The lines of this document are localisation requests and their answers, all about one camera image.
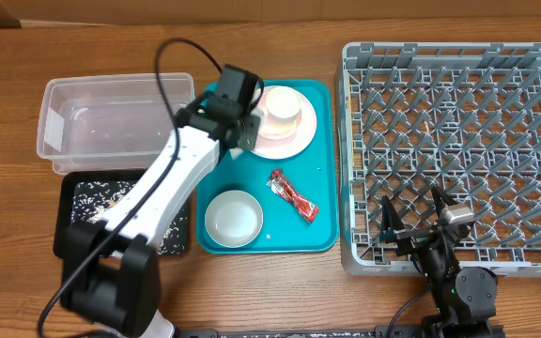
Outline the white napkin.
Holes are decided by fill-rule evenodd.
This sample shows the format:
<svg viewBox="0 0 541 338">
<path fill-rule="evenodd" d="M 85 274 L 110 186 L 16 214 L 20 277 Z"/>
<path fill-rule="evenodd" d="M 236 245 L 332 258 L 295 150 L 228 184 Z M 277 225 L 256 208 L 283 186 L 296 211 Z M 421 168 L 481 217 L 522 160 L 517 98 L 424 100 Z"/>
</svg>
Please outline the white napkin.
<svg viewBox="0 0 541 338">
<path fill-rule="evenodd" d="M 229 154 L 233 160 L 236 160 L 244 152 L 241 148 L 231 148 Z"/>
</svg>

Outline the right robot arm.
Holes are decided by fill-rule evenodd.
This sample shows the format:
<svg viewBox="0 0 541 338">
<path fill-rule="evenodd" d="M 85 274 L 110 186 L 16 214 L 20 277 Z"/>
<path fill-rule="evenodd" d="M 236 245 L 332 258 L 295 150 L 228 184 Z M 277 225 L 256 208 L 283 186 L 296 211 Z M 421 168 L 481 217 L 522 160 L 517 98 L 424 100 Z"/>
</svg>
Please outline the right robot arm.
<svg viewBox="0 0 541 338">
<path fill-rule="evenodd" d="M 489 319 L 496 315 L 498 277 L 489 269 L 462 268 L 455 246 L 466 238 L 474 225 L 471 208 L 458 203 L 442 188 L 431 194 L 438 219 L 427 227 L 407 230 L 390 198 L 381 198 L 382 220 L 379 240 L 396 245 L 398 256 L 408 255 L 427 280 L 423 292 L 405 303 L 393 316 L 386 335 L 394 333 L 401 314 L 426 294 L 431 294 L 438 312 L 422 319 L 415 337 L 504 337 L 501 327 Z"/>
</svg>

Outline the white small bowl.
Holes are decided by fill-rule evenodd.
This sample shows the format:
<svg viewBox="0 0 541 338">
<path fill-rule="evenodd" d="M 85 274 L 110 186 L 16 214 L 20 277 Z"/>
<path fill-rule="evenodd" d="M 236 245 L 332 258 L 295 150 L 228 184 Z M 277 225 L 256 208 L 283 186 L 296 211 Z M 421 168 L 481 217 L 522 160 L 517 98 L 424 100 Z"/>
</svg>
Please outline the white small bowl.
<svg viewBox="0 0 541 338">
<path fill-rule="evenodd" d="M 205 229 L 218 245 L 234 249 L 250 244 L 264 222 L 263 210 L 248 192 L 232 190 L 218 194 L 205 212 Z"/>
</svg>

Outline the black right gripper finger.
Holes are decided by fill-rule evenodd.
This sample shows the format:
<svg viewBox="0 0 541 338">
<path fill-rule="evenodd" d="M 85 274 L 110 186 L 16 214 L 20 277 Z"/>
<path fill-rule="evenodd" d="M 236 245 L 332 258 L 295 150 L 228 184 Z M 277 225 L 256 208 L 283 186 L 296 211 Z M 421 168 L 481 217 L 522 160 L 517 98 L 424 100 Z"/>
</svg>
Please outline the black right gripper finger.
<svg viewBox="0 0 541 338">
<path fill-rule="evenodd" d="M 431 188 L 432 198 L 436 209 L 436 214 L 440 216 L 441 210 L 446 206 L 451 206 L 458 204 L 450 195 L 448 195 L 441 187 L 439 186 L 433 186 Z"/>
<path fill-rule="evenodd" d="M 385 243 L 398 242 L 398 236 L 405 230 L 405 226 L 387 195 L 381 198 L 381 212 L 379 241 Z"/>
</svg>

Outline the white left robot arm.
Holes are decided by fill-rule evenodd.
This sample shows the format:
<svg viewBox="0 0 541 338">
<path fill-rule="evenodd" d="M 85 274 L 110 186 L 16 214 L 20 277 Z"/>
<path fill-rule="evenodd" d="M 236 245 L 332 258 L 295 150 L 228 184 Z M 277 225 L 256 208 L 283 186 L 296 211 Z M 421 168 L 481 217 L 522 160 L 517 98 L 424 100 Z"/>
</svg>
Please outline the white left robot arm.
<svg viewBox="0 0 541 338">
<path fill-rule="evenodd" d="M 169 113 L 174 128 L 164 149 L 117 205 L 95 223 L 57 226 L 62 284 L 47 311 L 60 303 L 95 323 L 91 337 L 175 336 L 158 310 L 163 233 L 226 153 L 254 148 L 263 89 L 252 72 L 224 66 L 215 90 Z"/>
</svg>

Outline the red snack wrapper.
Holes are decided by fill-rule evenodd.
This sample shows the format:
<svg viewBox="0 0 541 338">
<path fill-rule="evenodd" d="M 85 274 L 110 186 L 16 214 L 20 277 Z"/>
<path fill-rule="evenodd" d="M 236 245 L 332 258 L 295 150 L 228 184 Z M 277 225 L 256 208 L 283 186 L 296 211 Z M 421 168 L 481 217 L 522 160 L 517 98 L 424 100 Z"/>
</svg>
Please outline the red snack wrapper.
<svg viewBox="0 0 541 338">
<path fill-rule="evenodd" d="M 295 190 L 281 168 L 271 172 L 267 186 L 293 206 L 307 222 L 312 223 L 317 217 L 319 207 Z"/>
</svg>

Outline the cream plastic cup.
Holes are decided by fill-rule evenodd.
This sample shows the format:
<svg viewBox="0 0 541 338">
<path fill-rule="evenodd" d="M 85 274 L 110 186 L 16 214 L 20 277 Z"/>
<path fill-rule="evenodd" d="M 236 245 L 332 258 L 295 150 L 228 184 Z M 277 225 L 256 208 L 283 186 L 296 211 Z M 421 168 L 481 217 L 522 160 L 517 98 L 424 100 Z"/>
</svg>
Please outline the cream plastic cup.
<svg viewBox="0 0 541 338">
<path fill-rule="evenodd" d="M 293 88 L 276 86 L 267 94 L 265 108 L 265 130 L 269 133 L 288 132 L 295 127 L 301 114 L 301 95 Z"/>
</svg>

